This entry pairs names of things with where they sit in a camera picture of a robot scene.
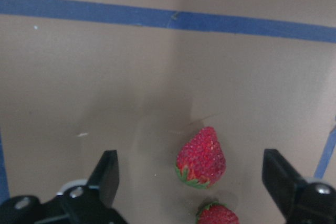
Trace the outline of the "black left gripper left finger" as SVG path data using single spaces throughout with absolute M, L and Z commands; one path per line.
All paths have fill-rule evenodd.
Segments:
M 68 186 L 45 203 L 33 195 L 4 201 L 1 223 L 125 223 L 112 208 L 118 185 L 117 151 L 105 151 L 83 185 Z

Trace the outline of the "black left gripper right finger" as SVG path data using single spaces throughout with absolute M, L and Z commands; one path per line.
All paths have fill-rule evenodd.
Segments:
M 265 149 L 262 182 L 285 223 L 335 223 L 335 188 L 303 177 L 277 149 Z

